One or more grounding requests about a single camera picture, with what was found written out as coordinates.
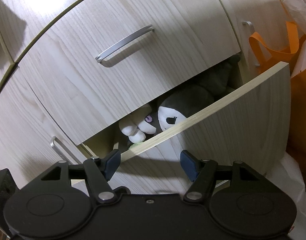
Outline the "wooden drawer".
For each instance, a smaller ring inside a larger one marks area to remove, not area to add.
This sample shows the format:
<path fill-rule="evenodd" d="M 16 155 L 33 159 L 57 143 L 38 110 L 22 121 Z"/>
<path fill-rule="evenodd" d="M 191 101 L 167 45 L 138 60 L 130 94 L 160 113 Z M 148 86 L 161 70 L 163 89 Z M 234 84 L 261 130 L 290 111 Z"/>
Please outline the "wooden drawer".
<path fill-rule="evenodd" d="M 291 109 L 290 71 L 280 62 L 187 120 L 122 154 L 110 180 L 134 194 L 185 193 L 180 153 L 266 174 L 283 157 Z"/>
<path fill-rule="evenodd" d="M 149 24 L 155 31 L 96 62 Z M 37 40 L 19 67 L 46 110 L 80 144 L 239 51 L 219 0 L 84 0 Z"/>

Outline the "left cabinet door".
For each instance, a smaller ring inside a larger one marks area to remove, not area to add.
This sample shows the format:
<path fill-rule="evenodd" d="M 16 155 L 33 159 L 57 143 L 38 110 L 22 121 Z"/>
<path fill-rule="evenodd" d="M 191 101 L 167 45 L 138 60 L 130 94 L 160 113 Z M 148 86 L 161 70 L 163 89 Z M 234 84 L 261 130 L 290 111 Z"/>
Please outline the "left cabinet door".
<path fill-rule="evenodd" d="M 86 160 L 16 70 L 0 93 L 0 169 L 8 168 L 17 186 L 24 187 L 61 160 L 50 146 L 53 136 L 82 163 Z"/>

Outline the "black white plush toy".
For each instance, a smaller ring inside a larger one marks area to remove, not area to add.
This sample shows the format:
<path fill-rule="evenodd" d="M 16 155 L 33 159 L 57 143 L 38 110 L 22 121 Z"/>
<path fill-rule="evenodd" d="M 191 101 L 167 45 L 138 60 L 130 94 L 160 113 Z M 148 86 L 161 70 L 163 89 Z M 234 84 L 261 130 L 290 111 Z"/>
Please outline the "black white plush toy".
<path fill-rule="evenodd" d="M 119 121 L 121 133 L 132 144 L 140 144 L 233 92 L 230 78 L 239 61 L 240 55 L 235 54 L 143 105 Z"/>

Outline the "white printed shopping bag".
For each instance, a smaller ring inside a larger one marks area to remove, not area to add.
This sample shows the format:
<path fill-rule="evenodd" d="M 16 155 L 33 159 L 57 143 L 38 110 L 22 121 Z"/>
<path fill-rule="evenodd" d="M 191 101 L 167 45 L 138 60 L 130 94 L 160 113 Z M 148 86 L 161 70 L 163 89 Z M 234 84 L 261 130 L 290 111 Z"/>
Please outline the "white printed shopping bag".
<path fill-rule="evenodd" d="M 284 153 L 267 172 L 266 178 L 284 191 L 296 204 L 297 216 L 288 236 L 291 239 L 306 239 L 306 191 L 297 161 Z"/>

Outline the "orange tote bag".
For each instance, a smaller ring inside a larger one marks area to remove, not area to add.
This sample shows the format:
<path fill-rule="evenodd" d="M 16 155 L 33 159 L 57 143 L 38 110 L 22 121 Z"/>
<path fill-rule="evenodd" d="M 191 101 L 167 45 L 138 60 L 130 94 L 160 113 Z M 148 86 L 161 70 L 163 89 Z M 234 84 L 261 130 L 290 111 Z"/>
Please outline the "orange tote bag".
<path fill-rule="evenodd" d="M 286 22 L 288 46 L 283 50 L 269 48 L 258 32 L 249 37 L 250 47 L 259 62 L 259 72 L 263 73 L 278 62 L 290 65 L 291 74 L 299 57 L 301 46 L 306 35 L 286 11 L 289 17 Z M 306 70 L 290 78 L 291 81 L 291 118 L 286 151 L 299 164 L 300 171 L 306 183 Z"/>

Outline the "translucent plastic bag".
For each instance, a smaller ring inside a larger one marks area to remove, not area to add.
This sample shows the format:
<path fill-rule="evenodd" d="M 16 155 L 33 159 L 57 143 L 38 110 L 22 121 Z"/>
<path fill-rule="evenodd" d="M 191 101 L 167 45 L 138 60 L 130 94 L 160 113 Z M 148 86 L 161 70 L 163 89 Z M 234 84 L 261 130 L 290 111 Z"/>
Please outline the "translucent plastic bag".
<path fill-rule="evenodd" d="M 305 0 L 281 0 L 286 11 L 297 24 L 299 29 L 306 35 L 306 1 Z M 306 70 L 306 40 L 301 46 L 298 60 L 294 67 L 291 77 Z"/>

